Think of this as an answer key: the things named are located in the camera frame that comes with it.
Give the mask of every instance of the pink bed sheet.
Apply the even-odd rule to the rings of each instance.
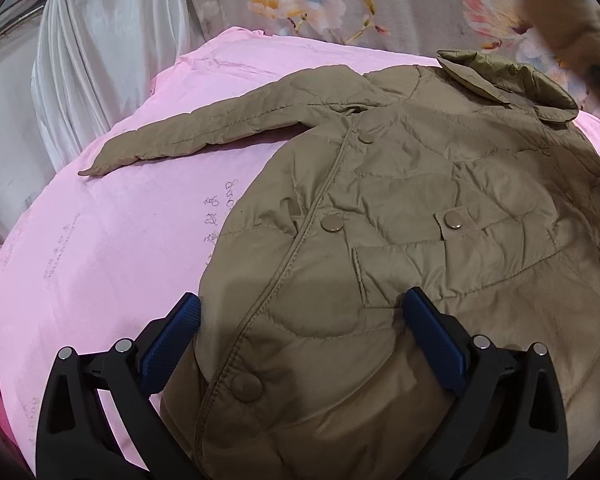
[[[30,466],[58,349],[103,351],[137,336],[183,292],[197,292],[226,215],[285,141],[265,136],[103,178],[77,171],[121,132],[325,64],[365,73],[437,62],[231,28],[159,74],[144,105],[64,168],[20,218],[0,250],[0,427],[10,434],[10,422]],[[576,122],[600,154],[600,121],[581,114]],[[110,398],[103,401],[126,457],[141,464]]]

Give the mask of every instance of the bed sheet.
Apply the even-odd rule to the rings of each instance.
[[[90,144],[20,218],[0,250],[0,390],[32,468],[40,402],[58,349],[98,352],[135,338],[185,291],[197,292],[227,214],[285,138],[258,136],[103,178],[77,171],[117,134],[325,64],[365,73],[437,62],[232,28],[159,74],[146,103]],[[587,114],[577,120],[600,153],[600,121]],[[157,406],[158,396],[152,402]],[[110,397],[103,404],[125,456],[141,465]]]

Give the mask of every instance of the quilted jacket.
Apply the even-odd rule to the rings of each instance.
[[[109,140],[84,175],[264,130],[162,416],[214,480],[393,480],[452,401],[405,328],[418,285],[470,334],[549,348],[571,468],[600,438],[600,159],[530,66],[302,70]]]

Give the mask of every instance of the round snap button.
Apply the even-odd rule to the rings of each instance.
[[[359,134],[358,140],[363,144],[373,144],[376,138],[372,134],[362,132],[361,134]]]
[[[328,233],[337,233],[344,227],[344,220],[339,215],[327,215],[320,225]]]
[[[462,215],[458,211],[447,211],[445,213],[445,224],[449,229],[459,229],[462,227]]]
[[[242,402],[253,402],[262,395],[262,383],[253,374],[238,374],[231,382],[231,393]]]

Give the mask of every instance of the floral curtain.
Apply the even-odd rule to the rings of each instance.
[[[207,40],[237,25],[422,56],[440,48],[499,52],[536,66],[600,116],[587,88],[553,58],[522,16],[518,0],[191,1]]]

